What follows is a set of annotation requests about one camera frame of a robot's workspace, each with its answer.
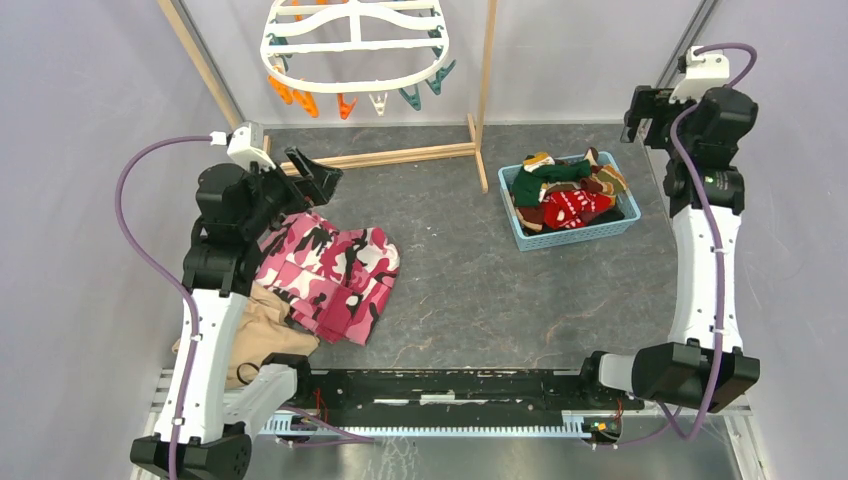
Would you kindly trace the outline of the white clothespin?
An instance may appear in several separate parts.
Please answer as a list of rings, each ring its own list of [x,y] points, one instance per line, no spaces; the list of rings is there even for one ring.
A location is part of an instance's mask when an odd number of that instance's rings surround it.
[[[386,106],[388,101],[388,93],[387,92],[371,92],[368,94],[369,100],[375,110],[375,113],[378,117],[383,117],[386,112]]]

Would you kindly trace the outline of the white clip hanger frame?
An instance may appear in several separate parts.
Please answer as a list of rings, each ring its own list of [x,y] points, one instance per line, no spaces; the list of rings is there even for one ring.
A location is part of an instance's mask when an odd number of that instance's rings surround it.
[[[435,59],[406,75],[361,81],[310,81],[289,73],[296,55],[429,50]],[[438,1],[276,1],[259,46],[269,75],[289,88],[337,94],[388,92],[432,78],[450,58],[450,38]]]

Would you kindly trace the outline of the green sock with yellow cuff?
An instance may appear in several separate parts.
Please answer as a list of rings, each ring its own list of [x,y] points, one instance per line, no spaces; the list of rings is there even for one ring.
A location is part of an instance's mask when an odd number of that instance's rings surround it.
[[[532,173],[541,167],[553,166],[555,164],[556,161],[547,152],[537,152],[534,155],[527,156],[523,160],[522,169],[528,173]]]

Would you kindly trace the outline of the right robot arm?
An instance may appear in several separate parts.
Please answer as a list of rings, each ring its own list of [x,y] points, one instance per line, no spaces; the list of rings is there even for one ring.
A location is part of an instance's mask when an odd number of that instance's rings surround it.
[[[583,363],[577,392],[602,408],[618,392],[641,400],[717,413],[760,377],[745,354],[734,287],[734,251],[745,209],[745,183],[732,165],[759,107],[729,86],[675,101],[668,89],[638,87],[622,138],[650,123],[646,147],[669,156],[662,187],[676,242],[676,306],[666,342],[634,354],[595,351]]]

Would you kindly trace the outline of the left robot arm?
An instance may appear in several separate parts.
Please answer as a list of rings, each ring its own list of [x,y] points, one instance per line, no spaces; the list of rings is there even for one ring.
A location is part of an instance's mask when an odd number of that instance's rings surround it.
[[[274,353],[231,402],[226,374],[238,324],[263,256],[259,242],[283,219],[328,203],[342,171],[289,148],[288,175],[264,152],[204,170],[182,276],[180,347],[152,434],[132,443],[131,462],[166,479],[241,479],[262,427],[285,403],[306,405],[314,381],[306,357]]]

